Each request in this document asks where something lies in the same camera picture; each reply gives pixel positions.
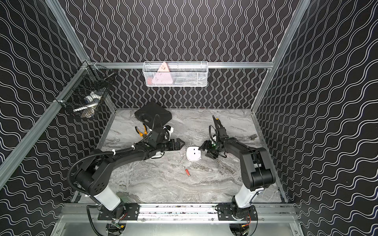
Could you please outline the white square alarm clock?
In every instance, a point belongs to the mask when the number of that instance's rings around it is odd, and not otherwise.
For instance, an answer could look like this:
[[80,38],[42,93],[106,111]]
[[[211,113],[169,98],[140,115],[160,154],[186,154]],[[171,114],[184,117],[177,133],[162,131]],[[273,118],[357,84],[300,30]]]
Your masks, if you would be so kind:
[[186,158],[188,161],[199,161],[201,159],[201,150],[197,146],[190,146],[186,151]]

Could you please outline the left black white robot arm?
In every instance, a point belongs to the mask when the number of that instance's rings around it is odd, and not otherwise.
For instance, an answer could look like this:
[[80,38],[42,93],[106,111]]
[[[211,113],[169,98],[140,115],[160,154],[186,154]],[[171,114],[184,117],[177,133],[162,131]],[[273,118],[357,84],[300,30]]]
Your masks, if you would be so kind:
[[165,152],[181,150],[184,145],[185,142],[177,138],[161,143],[142,141],[120,150],[95,150],[70,167],[67,181],[71,188],[90,196],[114,218],[119,218],[124,212],[124,203],[108,185],[112,172],[133,162],[159,159]]

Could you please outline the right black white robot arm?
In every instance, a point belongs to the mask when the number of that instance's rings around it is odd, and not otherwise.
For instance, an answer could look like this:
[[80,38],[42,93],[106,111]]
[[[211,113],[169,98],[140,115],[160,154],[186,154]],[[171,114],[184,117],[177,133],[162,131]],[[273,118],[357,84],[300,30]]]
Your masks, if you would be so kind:
[[235,138],[228,138],[215,143],[207,140],[199,149],[206,151],[206,156],[212,159],[227,153],[239,159],[243,185],[232,199],[233,211],[251,207],[258,192],[276,182],[268,151],[263,147],[250,147]]

